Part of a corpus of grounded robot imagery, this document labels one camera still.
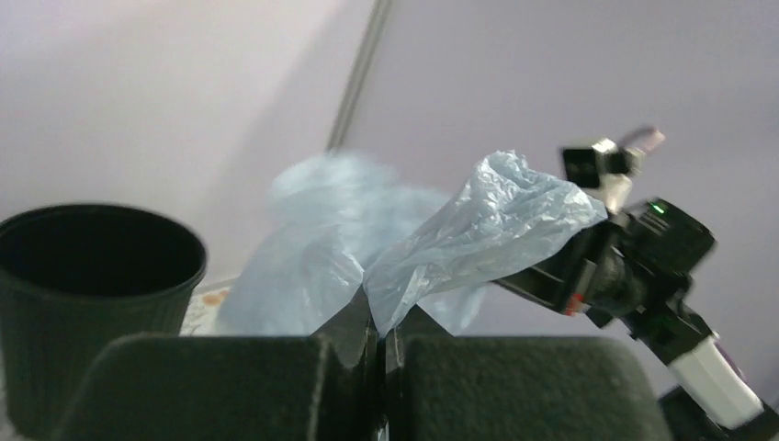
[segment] black pot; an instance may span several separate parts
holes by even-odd
[[[65,205],[0,224],[6,401],[18,432],[47,438],[113,340],[177,334],[206,263],[192,231],[141,209]]]

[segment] light blue plastic bag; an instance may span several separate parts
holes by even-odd
[[[367,269],[379,334],[428,296],[445,299],[438,293],[522,271],[605,219],[603,203],[574,184],[531,170],[514,152],[491,154],[457,195]]]
[[[217,334],[313,333],[355,295],[364,267],[448,200],[403,186],[390,168],[353,153],[290,167],[268,196],[282,227],[260,244],[233,285],[220,307]],[[482,287],[465,287],[420,306],[458,334],[483,295]]]

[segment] white component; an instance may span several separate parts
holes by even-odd
[[[615,153],[619,148],[616,143],[603,138],[598,142],[593,142],[593,150],[600,154]],[[613,213],[619,212],[625,206],[627,196],[633,188],[633,181],[626,175],[600,175],[601,186],[598,188],[585,189],[584,192],[600,200],[606,205],[606,209]]]
[[[722,356],[710,336],[669,366],[671,373],[715,423],[735,429],[762,413],[760,398]]]
[[[584,192],[603,202],[612,213],[618,213],[625,206],[632,188],[633,181],[626,175],[602,175],[599,188]]]

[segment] red marking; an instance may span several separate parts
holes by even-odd
[[[579,309],[581,308],[582,300],[584,300],[584,296],[582,294],[574,294],[570,296],[568,305],[565,307],[565,315],[569,317],[576,315],[576,313],[579,312]]]

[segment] foam pad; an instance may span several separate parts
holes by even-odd
[[[404,347],[392,441],[671,439],[643,370],[615,340],[452,338],[405,324],[388,337]]]
[[[316,338],[131,338],[92,366],[54,441],[309,440],[333,360]]]

